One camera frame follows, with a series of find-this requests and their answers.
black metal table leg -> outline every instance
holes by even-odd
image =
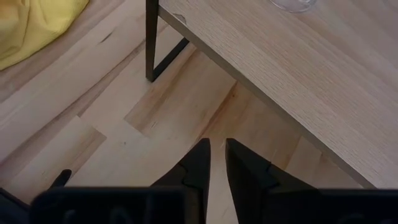
[[[186,38],[183,38],[154,68],[158,15],[159,0],[146,0],[146,78],[150,82],[155,81],[189,43]]]

light wood table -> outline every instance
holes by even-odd
[[[159,16],[361,184],[398,187],[397,1],[291,14],[268,0],[159,0]]]

wooden floor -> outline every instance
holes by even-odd
[[[189,45],[144,78],[144,1],[91,0],[66,35],[0,72],[0,187],[29,203],[63,169],[69,186],[146,186],[211,139],[208,223],[237,223],[224,139],[316,187],[361,187]],[[159,62],[182,38],[158,27]]]

yellow fabric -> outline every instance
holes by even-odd
[[[0,0],[0,70],[63,34],[88,0]]]

clear glass bowl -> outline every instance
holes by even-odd
[[[305,12],[315,4],[317,0],[270,0],[277,7],[288,12]]]

